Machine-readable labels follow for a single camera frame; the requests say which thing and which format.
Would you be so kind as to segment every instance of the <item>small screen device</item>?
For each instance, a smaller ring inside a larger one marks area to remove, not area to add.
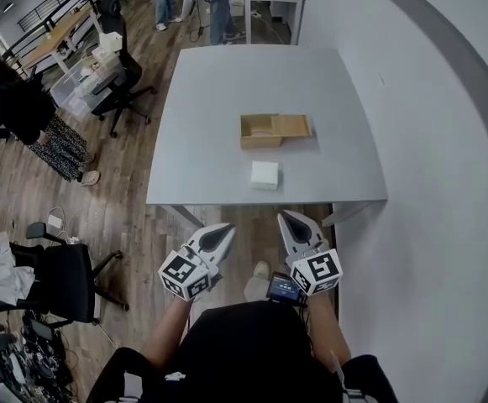
[[[274,272],[266,297],[292,306],[303,306],[305,293],[290,276]]]

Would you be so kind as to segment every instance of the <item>office chair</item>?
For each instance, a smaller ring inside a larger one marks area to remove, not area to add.
[[[74,321],[97,323],[94,317],[95,294],[120,306],[124,311],[129,310],[128,304],[114,299],[95,284],[97,276],[112,259],[123,257],[120,251],[110,253],[93,270],[86,245],[66,244],[65,240],[47,233],[43,222],[29,225],[26,237],[45,238],[59,245],[44,248],[41,245],[25,247],[10,243],[16,266],[32,267],[36,281],[31,286],[27,299],[18,300],[16,306],[0,301],[0,312],[17,309],[44,314],[50,312],[66,319],[51,324],[53,328],[57,328]]]
[[[120,76],[115,75],[98,86],[92,92],[96,95],[105,88],[109,88],[111,90],[111,94],[98,106],[96,106],[92,113],[97,115],[100,121],[103,121],[105,118],[104,113],[112,110],[116,111],[110,131],[111,137],[116,138],[117,132],[115,131],[115,127],[117,126],[120,115],[124,109],[129,109],[130,111],[142,116],[146,124],[150,124],[152,122],[148,115],[140,112],[132,104],[132,101],[137,97],[142,96],[146,92],[156,94],[157,91],[153,86],[147,86],[139,91],[130,92],[130,90],[137,85],[141,79],[143,69],[128,52],[126,23],[120,13],[120,2],[118,0],[102,0],[99,4],[98,12],[100,13],[100,26],[102,27],[103,32],[106,34],[115,32],[123,37],[123,48],[120,50],[119,59],[124,68],[124,79],[122,80]]]

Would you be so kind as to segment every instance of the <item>open box lid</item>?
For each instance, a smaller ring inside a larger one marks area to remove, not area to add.
[[[306,115],[272,115],[273,133],[284,138],[311,136]]]

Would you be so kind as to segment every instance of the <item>black shirt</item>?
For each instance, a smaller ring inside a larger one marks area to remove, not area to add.
[[[89,403],[124,397],[123,373],[142,378],[140,401],[327,399],[343,401],[336,374],[313,356],[307,329],[294,309],[258,301],[205,311],[164,372],[141,354],[120,348],[89,395]],[[166,380],[180,373],[180,380]],[[345,386],[380,403],[396,402],[376,357],[364,355],[343,366]]]
[[[53,101],[41,88],[21,79],[0,85],[0,126],[26,145],[38,140],[55,115]]]

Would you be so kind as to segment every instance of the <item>person's arm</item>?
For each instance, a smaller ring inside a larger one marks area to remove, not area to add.
[[[180,345],[192,304],[193,301],[175,297],[141,352],[159,371],[163,370]]]
[[[309,309],[310,335],[315,358],[330,371],[335,371],[333,356],[337,357],[342,366],[352,358],[350,349],[343,332],[338,325],[337,318],[329,295],[324,291],[307,299]]]

